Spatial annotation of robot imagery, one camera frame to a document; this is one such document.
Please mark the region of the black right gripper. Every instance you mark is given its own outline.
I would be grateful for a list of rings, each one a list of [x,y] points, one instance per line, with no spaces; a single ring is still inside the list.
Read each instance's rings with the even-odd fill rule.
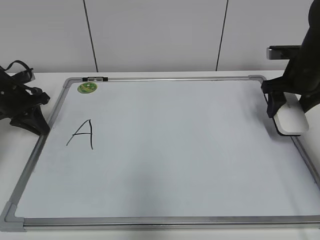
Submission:
[[[287,102],[284,92],[301,95],[299,103],[304,113],[320,104],[320,2],[314,0],[308,13],[309,29],[296,57],[289,62],[284,77],[264,80],[267,94],[267,115],[273,118]]]

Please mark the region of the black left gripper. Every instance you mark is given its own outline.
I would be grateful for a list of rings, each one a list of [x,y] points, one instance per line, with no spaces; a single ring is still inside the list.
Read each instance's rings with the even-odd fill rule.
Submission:
[[[28,65],[22,66],[30,71]],[[29,87],[13,79],[13,75],[6,73],[11,67],[0,67],[0,119],[11,118],[9,124],[13,127],[37,136],[47,135],[50,127],[39,105],[46,105],[50,97],[41,88]]]

